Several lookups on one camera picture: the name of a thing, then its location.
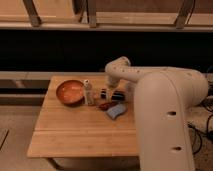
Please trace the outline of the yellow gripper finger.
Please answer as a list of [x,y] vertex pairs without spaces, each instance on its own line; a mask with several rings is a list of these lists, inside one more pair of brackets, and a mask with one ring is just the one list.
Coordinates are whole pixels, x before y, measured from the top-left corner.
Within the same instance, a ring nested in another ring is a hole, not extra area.
[[106,89],[102,89],[102,90],[101,90],[101,98],[102,98],[102,99],[106,99],[106,96],[107,96],[106,94],[107,94],[107,93],[106,93]]

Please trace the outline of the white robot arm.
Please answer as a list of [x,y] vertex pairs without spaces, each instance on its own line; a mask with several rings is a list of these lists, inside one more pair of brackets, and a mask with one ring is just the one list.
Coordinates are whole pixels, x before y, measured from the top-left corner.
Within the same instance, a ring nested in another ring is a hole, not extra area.
[[141,171],[196,171],[187,111],[208,95],[208,81],[194,69],[136,67],[122,56],[106,64],[106,85],[135,84],[134,121]]

